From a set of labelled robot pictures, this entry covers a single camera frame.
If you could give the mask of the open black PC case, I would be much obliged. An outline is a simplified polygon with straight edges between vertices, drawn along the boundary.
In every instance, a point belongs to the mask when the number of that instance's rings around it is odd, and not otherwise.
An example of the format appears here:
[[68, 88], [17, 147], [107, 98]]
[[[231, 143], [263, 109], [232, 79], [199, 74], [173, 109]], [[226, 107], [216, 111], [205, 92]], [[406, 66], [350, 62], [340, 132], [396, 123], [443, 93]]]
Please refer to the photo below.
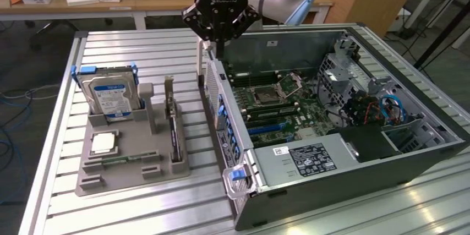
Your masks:
[[[363, 25], [280, 26], [251, 31], [218, 45], [204, 69], [204, 110], [216, 146], [236, 230], [278, 220], [414, 180], [436, 163], [470, 147], [470, 114], [439, 91], [407, 60]], [[371, 80], [338, 104], [324, 88], [324, 56], [351, 58]], [[311, 181], [267, 186], [255, 149], [224, 70], [310, 70], [318, 77], [318, 97], [359, 165]], [[244, 170], [246, 179], [228, 173]]]

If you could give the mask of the silver CPU chip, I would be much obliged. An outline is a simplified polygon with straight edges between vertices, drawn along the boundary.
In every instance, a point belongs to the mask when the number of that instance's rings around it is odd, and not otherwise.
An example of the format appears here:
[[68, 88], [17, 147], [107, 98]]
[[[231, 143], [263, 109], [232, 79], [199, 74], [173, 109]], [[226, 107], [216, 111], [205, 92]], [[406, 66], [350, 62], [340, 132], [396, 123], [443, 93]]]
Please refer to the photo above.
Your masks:
[[93, 154], [104, 154], [115, 148], [115, 134], [100, 133], [92, 138], [91, 152]]

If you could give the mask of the beige corner stop bracket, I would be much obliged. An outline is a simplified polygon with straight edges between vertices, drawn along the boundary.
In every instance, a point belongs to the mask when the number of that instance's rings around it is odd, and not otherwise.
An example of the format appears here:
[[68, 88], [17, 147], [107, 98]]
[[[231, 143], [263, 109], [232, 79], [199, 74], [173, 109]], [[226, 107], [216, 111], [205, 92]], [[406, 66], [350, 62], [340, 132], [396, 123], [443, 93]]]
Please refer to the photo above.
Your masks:
[[203, 75], [203, 70], [205, 69], [205, 62], [207, 59], [209, 58], [212, 50], [212, 45], [209, 41], [204, 41], [200, 38], [197, 38], [196, 42], [196, 74], [197, 76]]

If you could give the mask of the hard disk with blue caddy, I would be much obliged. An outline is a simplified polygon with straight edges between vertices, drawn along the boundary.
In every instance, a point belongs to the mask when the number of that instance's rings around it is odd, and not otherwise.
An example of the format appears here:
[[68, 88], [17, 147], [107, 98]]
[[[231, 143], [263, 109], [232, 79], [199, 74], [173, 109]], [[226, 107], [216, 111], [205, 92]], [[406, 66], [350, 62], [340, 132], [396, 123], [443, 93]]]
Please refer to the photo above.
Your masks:
[[89, 104], [92, 114], [101, 114], [108, 122], [131, 119], [133, 110], [141, 108], [137, 95], [137, 66], [71, 67], [73, 78]]

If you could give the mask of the CPU socket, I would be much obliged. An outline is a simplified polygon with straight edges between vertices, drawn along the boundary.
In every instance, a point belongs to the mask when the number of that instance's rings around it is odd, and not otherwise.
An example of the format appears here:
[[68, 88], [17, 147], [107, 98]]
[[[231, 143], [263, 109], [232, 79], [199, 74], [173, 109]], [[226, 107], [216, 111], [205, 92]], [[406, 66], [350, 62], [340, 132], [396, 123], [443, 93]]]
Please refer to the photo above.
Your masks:
[[272, 85], [251, 88], [254, 106], [267, 106], [282, 103], [282, 98]]

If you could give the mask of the bare green RAM stick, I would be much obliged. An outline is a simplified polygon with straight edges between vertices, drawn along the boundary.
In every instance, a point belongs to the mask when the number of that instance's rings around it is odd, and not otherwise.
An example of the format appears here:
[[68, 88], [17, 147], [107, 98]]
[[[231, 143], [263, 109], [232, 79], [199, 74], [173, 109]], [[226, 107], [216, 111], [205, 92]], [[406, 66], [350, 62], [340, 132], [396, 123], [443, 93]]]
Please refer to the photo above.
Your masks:
[[112, 165], [112, 164], [117, 164], [117, 163], [128, 163], [128, 162], [141, 160], [143, 156], [144, 155], [128, 155], [128, 156], [111, 157], [111, 158], [103, 159], [100, 162], [104, 165]]

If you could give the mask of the grey printed parts rack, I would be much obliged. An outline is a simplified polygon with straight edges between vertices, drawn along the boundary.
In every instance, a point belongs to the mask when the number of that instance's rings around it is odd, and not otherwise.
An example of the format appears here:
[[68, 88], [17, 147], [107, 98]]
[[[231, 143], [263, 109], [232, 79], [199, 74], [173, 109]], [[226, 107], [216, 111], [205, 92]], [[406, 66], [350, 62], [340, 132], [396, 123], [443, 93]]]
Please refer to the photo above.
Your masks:
[[[172, 181], [189, 175], [188, 152], [180, 113], [180, 139], [183, 161], [171, 161], [171, 133], [165, 119], [165, 103], [152, 103], [153, 89], [148, 83], [137, 86], [144, 108], [133, 110], [131, 119], [108, 122], [104, 115], [88, 114], [83, 140], [83, 152], [77, 169], [75, 193], [87, 196], [123, 188]], [[115, 148], [104, 154], [91, 152], [92, 138], [100, 133], [115, 134]], [[141, 160], [104, 165], [105, 158], [144, 155]]]

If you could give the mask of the metal disk bay cage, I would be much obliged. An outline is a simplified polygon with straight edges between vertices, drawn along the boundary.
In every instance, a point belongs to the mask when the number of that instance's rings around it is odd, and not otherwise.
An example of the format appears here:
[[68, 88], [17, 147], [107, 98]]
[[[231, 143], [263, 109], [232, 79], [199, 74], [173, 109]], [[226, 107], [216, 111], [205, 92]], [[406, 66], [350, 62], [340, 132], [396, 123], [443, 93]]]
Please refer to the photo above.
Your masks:
[[371, 78], [351, 58], [328, 53], [319, 69], [324, 88], [338, 104], [346, 103], [359, 91], [368, 92]]

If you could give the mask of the green motherboard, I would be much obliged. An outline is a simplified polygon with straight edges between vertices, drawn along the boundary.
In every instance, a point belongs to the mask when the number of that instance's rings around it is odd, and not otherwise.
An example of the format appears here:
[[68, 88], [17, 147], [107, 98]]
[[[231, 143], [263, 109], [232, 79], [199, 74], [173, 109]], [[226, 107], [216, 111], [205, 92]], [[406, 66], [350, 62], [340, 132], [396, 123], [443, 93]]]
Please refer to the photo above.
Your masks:
[[[246, 128], [256, 128], [278, 123], [287, 123], [282, 131], [250, 135], [254, 147], [266, 147], [291, 141], [324, 136], [334, 129], [334, 123], [328, 118], [323, 103], [318, 97], [318, 77], [310, 70], [294, 69], [291, 71], [271, 70], [267, 72], [254, 72], [251, 70], [236, 71], [234, 64], [226, 64], [224, 70], [243, 117], [243, 109], [254, 106], [251, 88], [256, 86], [272, 85], [282, 98], [282, 103], [299, 103], [296, 114], [283, 117], [272, 117], [258, 121], [244, 121]], [[278, 88], [278, 82], [290, 74], [296, 73], [302, 79], [303, 87], [288, 97], [283, 97]]]

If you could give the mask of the grey power supply unit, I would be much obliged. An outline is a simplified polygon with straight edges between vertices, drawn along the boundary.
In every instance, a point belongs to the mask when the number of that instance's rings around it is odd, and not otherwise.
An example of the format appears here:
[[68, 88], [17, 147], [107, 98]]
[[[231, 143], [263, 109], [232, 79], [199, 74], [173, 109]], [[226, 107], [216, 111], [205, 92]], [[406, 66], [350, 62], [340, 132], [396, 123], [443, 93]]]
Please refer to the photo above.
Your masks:
[[339, 134], [307, 138], [255, 150], [267, 186], [311, 181], [359, 165]]

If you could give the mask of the expansion slot with blue latch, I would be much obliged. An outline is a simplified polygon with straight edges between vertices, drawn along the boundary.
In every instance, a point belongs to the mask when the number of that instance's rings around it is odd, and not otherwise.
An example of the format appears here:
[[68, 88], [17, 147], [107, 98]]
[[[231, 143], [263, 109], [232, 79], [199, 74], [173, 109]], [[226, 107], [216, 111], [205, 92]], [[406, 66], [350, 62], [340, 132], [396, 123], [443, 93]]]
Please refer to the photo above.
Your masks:
[[271, 133], [271, 132], [278, 132], [282, 131], [287, 126], [287, 123], [278, 123], [274, 125], [266, 125], [266, 126], [260, 126], [256, 128], [248, 128], [247, 132], [250, 135], [258, 135], [258, 134], [263, 134], [263, 133]]

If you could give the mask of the labelled RAM stick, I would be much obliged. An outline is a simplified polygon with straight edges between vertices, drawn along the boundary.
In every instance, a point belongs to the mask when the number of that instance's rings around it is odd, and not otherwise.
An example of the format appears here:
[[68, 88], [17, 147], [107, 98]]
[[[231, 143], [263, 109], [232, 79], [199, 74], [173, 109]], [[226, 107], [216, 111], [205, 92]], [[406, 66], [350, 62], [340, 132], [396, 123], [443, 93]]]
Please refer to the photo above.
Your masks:
[[283, 103], [262, 107], [243, 109], [244, 121], [258, 121], [272, 117], [283, 117], [296, 114], [299, 103]]

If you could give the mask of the metal socket cover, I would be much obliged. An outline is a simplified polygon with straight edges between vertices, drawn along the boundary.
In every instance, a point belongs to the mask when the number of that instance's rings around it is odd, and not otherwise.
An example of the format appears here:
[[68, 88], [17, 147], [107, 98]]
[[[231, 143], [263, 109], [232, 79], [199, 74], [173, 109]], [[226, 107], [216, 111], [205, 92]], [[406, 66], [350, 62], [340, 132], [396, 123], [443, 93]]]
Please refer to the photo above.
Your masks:
[[278, 88], [283, 97], [288, 97], [292, 93], [295, 93], [300, 88], [302, 79], [296, 73], [290, 73], [279, 82]]

